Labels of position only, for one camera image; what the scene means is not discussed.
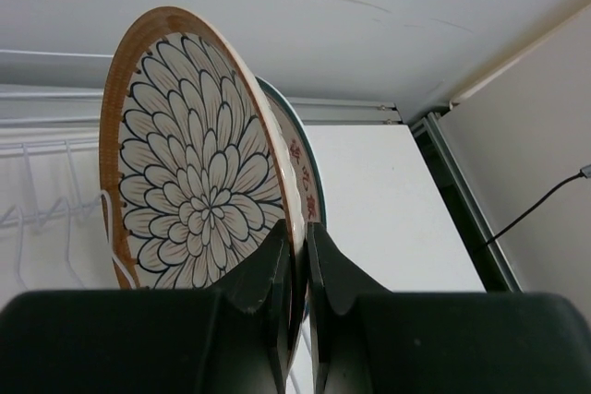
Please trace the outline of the brown rim flower pattern plate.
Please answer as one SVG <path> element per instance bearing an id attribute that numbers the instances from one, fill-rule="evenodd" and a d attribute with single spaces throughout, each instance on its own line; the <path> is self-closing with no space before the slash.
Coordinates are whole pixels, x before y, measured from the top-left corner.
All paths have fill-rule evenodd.
<path id="1" fill-rule="evenodd" d="M 212 24 L 159 6 L 127 30 L 103 91 L 99 169 L 124 289 L 208 287 L 284 221 L 296 345 L 306 294 L 296 173 L 258 81 Z"/>

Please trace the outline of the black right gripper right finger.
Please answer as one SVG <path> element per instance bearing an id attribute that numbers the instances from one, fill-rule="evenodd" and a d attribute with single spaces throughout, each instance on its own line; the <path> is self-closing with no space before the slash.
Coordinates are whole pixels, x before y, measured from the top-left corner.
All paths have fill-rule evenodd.
<path id="1" fill-rule="evenodd" d="M 307 225 L 306 249 L 314 389 L 371 393 L 380 330 L 369 314 L 373 298 L 388 291 L 340 251 L 321 223 Z"/>

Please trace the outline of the white plate with orange sunburst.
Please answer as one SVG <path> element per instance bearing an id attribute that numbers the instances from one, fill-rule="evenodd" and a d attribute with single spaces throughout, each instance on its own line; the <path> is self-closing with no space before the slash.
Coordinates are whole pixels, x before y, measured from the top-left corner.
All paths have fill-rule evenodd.
<path id="1" fill-rule="evenodd" d="M 249 180 L 245 210 L 249 236 L 261 244 L 275 223 L 288 228 L 292 262 L 290 329 L 296 335 L 307 312 L 304 277 L 304 230 L 308 222 L 326 222 L 321 177 L 304 125 L 294 107 L 268 81 L 258 78 L 259 92 L 249 104 L 239 150 Z"/>

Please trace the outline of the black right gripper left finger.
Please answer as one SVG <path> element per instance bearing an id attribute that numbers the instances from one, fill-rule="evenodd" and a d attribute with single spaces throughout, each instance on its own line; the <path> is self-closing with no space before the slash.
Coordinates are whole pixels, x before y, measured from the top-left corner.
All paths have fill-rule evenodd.
<path id="1" fill-rule="evenodd" d="M 215 284 L 211 393 L 284 393 L 292 296 L 285 221 Z"/>

